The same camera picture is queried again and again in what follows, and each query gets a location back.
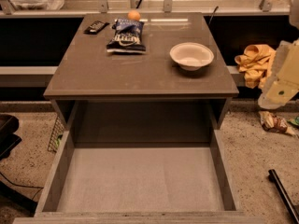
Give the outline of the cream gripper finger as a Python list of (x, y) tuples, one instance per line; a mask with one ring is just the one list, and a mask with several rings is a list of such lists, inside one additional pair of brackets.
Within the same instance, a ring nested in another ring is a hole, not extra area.
[(299, 40), (281, 41), (277, 49), (271, 76), (265, 81), (258, 105), (277, 109), (287, 104), (299, 92)]

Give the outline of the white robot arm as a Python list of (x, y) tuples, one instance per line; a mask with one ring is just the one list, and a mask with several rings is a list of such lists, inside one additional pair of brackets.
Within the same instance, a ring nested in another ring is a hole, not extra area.
[[(290, 8), (289, 23), (299, 29), (299, 0), (264, 0), (272, 5), (285, 3)], [(272, 64), (271, 76), (263, 85), (259, 107), (277, 109), (287, 104), (299, 92), (299, 39), (281, 41)]]

